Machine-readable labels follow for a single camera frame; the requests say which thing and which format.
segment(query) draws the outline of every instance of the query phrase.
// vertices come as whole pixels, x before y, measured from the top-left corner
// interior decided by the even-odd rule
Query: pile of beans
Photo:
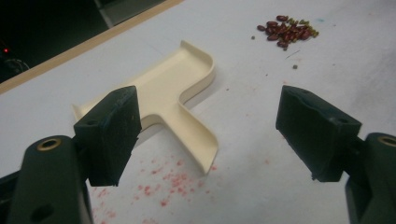
[[[277,45],[287,50],[290,43],[297,40],[306,40],[309,37],[317,37],[319,32],[309,24],[309,21],[295,21],[288,16],[277,16],[277,21],[268,21],[266,26],[258,25],[259,31],[265,32],[269,41],[277,41]]]

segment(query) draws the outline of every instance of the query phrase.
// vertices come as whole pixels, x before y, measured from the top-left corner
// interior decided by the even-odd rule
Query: cream plastic part
[[[143,130],[156,123],[168,127],[205,174],[216,157],[219,143],[183,104],[212,82],[213,68],[209,54],[181,41],[176,52],[119,87],[136,86]],[[73,105],[76,119],[81,119],[104,96],[83,106]]]

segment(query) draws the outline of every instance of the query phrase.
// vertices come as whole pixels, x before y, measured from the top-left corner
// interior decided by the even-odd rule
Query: white table surface
[[[320,35],[283,51],[256,30],[279,14],[311,21]],[[111,91],[184,39],[216,63],[215,81],[186,103],[219,140],[215,168],[202,176],[170,131],[151,127],[120,186],[90,189],[95,223],[348,223],[347,175],[312,181],[275,128],[281,87],[336,105],[363,123],[361,138],[395,135],[395,36],[393,0],[186,0],[1,94],[0,176],[20,169],[34,141],[73,136],[72,104]]]

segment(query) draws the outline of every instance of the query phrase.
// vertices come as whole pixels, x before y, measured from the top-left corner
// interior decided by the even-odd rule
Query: beige curved tray
[[[209,54],[181,41],[176,52],[120,86],[136,86],[143,130],[155,123],[167,126],[205,174],[219,144],[215,135],[183,104],[212,82],[213,67]],[[83,106],[73,105],[76,119],[81,119],[103,97]]]

